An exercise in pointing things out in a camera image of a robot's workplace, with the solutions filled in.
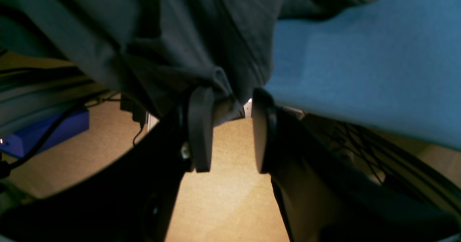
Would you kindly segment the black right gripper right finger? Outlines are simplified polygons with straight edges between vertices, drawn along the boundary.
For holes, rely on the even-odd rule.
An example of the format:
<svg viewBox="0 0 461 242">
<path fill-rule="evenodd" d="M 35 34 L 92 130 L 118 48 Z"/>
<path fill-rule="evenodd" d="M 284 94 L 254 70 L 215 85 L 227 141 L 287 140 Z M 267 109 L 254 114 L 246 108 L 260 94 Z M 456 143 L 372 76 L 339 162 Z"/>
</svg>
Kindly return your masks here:
<svg viewBox="0 0 461 242">
<path fill-rule="evenodd" d="M 273 97 L 263 88 L 255 88 L 252 95 L 252 125 L 257 170 L 267 174 L 276 150 L 278 116 Z"/>
</svg>

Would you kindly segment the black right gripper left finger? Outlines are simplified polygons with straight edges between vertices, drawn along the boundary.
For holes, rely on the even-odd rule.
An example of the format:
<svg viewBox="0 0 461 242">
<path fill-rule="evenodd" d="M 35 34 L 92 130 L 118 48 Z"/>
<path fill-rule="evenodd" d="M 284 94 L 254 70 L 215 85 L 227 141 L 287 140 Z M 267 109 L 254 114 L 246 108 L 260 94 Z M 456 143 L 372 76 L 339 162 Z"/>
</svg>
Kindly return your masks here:
<svg viewBox="0 0 461 242">
<path fill-rule="evenodd" d="M 189 151 L 197 172 L 209 172 L 212 161 L 214 91 L 196 88 L 189 98 L 187 124 Z"/>
</svg>

